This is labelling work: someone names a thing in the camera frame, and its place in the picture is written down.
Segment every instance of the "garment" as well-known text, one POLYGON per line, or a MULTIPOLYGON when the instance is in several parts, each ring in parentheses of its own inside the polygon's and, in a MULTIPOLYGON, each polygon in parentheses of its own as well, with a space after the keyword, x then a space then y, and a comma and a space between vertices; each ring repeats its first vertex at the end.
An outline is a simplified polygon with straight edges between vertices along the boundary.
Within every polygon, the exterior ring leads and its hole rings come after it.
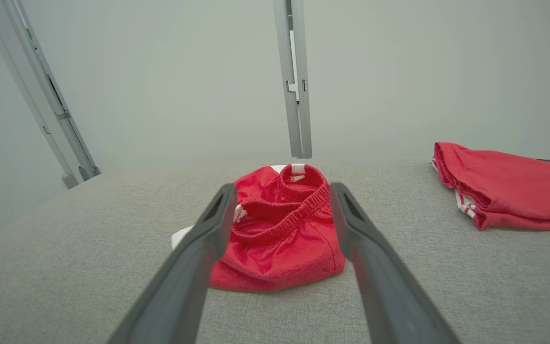
POLYGON ((436 143, 431 163, 478 229, 550 229, 550 161, 436 143))
MULTIPOLYGON (((234 182, 231 240, 212 287, 271 291, 343 272, 329 185, 313 166, 266 166, 234 182)), ((172 245, 185 235, 174 235, 172 245)))

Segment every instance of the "gray tablecloth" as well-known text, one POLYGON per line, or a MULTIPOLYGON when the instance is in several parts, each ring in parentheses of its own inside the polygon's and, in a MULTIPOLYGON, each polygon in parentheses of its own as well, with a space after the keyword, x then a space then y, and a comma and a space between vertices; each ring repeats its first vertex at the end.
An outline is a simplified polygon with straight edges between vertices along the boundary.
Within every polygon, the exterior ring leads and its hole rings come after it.
MULTIPOLYGON (((0 232, 0 343, 102 343, 218 187, 264 165, 103 174, 0 232)), ((472 343, 550 343, 550 232, 478 231, 425 161, 308 161, 345 183, 472 343)), ((209 290, 199 343, 368 343, 353 267, 278 292, 209 290)))

